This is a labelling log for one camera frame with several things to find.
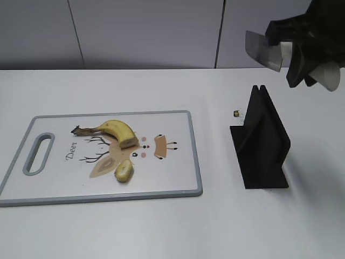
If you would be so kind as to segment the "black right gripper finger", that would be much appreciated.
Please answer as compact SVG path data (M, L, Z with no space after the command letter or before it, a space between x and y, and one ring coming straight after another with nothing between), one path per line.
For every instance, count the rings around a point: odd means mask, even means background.
M286 75L289 87L295 88L303 80L308 87L316 84L317 81L309 74L321 64L322 57L320 44L293 42L291 62Z
M300 29L302 15L270 21L265 32L269 46L278 46L281 42L301 42L303 40Z

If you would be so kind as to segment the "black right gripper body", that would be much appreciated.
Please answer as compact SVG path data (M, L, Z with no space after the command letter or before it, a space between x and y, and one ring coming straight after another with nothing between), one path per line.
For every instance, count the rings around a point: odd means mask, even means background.
M335 61L344 67L344 1L311 1L303 15L306 43L317 59Z

